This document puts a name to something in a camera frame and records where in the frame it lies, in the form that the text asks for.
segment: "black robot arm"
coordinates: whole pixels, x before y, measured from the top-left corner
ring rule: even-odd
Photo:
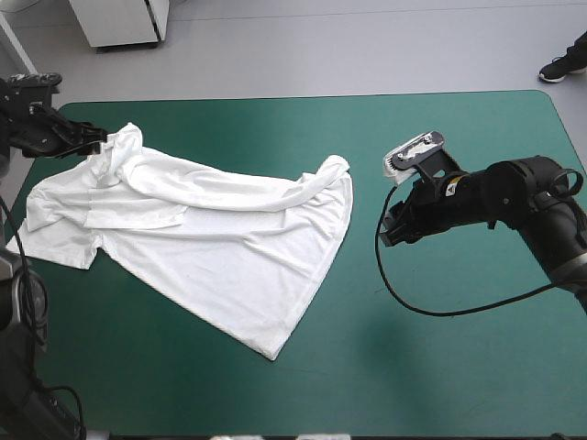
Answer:
[[[418,145],[418,151],[425,150],[425,136],[435,139],[434,145],[412,153],[411,162],[403,164],[398,153],[405,157]],[[431,132],[386,157],[391,172],[403,167],[420,174],[407,199],[392,206],[383,219],[380,237],[386,246],[415,243],[454,226],[487,223],[493,229],[501,221],[520,234],[553,283],[587,280],[587,217],[572,197],[583,182],[577,171],[535,156],[466,172],[447,159],[443,143],[439,133]],[[571,283],[564,288],[587,313],[584,286]]]
[[[55,73],[0,79],[0,178],[8,171],[10,148],[30,158],[100,152],[102,128],[71,121],[51,107],[60,82]],[[17,237],[1,197],[0,204]],[[20,255],[0,247],[0,426],[23,440],[107,439],[107,433],[86,431],[75,391],[46,387],[36,374],[36,354],[47,345],[48,296],[17,242]],[[72,392],[79,416],[60,403],[58,390]]]

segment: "person's foot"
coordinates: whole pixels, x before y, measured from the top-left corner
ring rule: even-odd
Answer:
[[[555,58],[549,65],[540,69],[538,78],[547,83],[560,83],[568,73],[584,73],[587,67],[578,65],[568,57]]]

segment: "white cabinet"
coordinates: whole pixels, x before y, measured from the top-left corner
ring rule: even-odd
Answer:
[[[165,39],[169,0],[70,0],[90,46]]]

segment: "white shirt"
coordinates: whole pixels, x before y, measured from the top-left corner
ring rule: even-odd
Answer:
[[[348,169],[330,156],[297,181],[225,172],[145,148],[128,124],[36,185],[18,232],[28,256],[79,269],[101,248],[274,360],[346,234]],[[17,252],[14,238],[7,247]]]

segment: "green table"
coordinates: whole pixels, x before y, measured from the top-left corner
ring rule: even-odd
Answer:
[[[89,103],[63,112],[110,131],[132,121],[145,145],[227,171],[296,179],[338,154],[355,191],[332,269],[272,363],[103,253],[88,271],[36,260],[51,295],[50,352],[39,372],[81,393],[91,427],[144,435],[587,432],[587,320],[571,294],[424,317],[385,291],[372,250],[390,188],[382,156],[415,134],[442,132],[466,170],[535,154],[581,170],[545,94]],[[17,220],[35,183],[79,160],[37,160]],[[504,225],[466,226],[383,252],[399,292],[428,308],[469,307],[547,282]]]

